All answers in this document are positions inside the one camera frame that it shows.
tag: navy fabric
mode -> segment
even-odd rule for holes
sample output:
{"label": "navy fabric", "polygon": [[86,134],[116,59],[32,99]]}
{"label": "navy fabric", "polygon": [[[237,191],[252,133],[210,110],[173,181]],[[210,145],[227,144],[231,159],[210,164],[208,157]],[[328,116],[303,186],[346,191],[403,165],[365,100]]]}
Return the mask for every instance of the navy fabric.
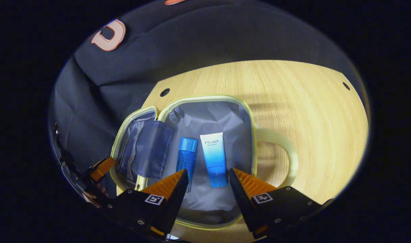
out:
{"label": "navy fabric", "polygon": [[138,169],[132,171],[130,168],[133,166],[132,163],[136,155],[136,144],[138,142],[139,135],[144,127],[144,124],[153,121],[155,116],[156,114],[153,112],[151,114],[145,114],[137,117],[129,124],[125,134],[123,134],[119,148],[119,158],[116,158],[116,161],[119,162],[119,172],[131,182],[136,183],[136,175],[138,173]]}
{"label": "navy fabric", "polygon": [[[49,129],[84,171],[108,157],[123,120],[141,108],[156,82],[193,69],[242,60],[293,60],[343,73],[359,93],[362,81],[326,36],[292,15],[255,0],[153,1],[123,16],[127,32],[113,51],[91,44],[91,33],[55,85]],[[103,179],[110,197],[115,185]]]}
{"label": "navy fabric", "polygon": [[131,166],[133,173],[145,178],[162,178],[173,131],[159,120],[144,123],[136,143],[136,156]]}

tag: zipper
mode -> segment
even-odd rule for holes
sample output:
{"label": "zipper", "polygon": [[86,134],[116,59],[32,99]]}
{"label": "zipper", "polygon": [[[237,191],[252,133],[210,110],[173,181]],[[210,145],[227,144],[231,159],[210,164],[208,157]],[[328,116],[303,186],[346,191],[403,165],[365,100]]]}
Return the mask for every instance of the zipper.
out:
{"label": "zipper", "polygon": [[204,96],[180,98],[178,100],[171,102],[167,106],[165,106],[164,109],[162,109],[161,113],[159,114],[158,120],[160,120],[161,122],[165,122],[170,112],[181,104],[194,103],[194,102],[195,103],[196,102],[217,102],[217,101],[229,101],[232,103],[236,103],[239,106],[242,106],[247,112],[249,112],[249,115],[251,117],[251,123],[253,123],[252,111],[249,109],[249,106],[247,106],[246,103],[244,103],[243,101],[240,101],[236,97],[229,96],[229,95],[204,95]]}

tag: wooden table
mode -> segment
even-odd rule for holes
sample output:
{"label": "wooden table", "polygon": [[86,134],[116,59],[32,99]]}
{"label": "wooden table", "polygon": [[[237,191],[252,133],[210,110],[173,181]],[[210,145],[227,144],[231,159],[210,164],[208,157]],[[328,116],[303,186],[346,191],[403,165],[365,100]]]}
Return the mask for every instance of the wooden table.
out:
{"label": "wooden table", "polygon": [[[167,88],[170,92],[161,97]],[[343,74],[322,66],[282,60],[208,66],[158,82],[143,107],[161,111],[179,98],[216,94],[244,100],[257,125],[293,143],[299,169],[292,186],[317,203],[336,197],[361,162],[368,136],[363,104]],[[278,186],[287,172],[284,150],[259,143],[258,178]],[[171,234],[199,243],[254,241],[243,220],[220,231],[175,223]]]}

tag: blue bottle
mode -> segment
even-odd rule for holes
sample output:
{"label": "blue bottle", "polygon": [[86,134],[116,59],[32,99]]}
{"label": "blue bottle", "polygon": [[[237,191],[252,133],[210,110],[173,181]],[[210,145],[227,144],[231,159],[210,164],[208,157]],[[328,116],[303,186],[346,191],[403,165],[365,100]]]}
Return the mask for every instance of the blue bottle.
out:
{"label": "blue bottle", "polygon": [[181,137],[179,145],[179,154],[177,157],[176,171],[182,169],[187,170],[189,184],[187,185],[186,193],[190,192],[192,185],[193,169],[195,168],[196,145],[198,141],[193,138]]}

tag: blue bottle cap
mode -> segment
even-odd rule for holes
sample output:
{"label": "blue bottle cap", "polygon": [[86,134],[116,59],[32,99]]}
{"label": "blue bottle cap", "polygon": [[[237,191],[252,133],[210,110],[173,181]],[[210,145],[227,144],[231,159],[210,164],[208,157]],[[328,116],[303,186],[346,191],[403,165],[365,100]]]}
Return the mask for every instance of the blue bottle cap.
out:
{"label": "blue bottle cap", "polygon": [[179,150],[185,150],[196,153],[196,145],[198,141],[193,138],[181,137]]}
{"label": "blue bottle cap", "polygon": [[209,180],[211,187],[227,186],[227,176],[225,174],[209,174]]}

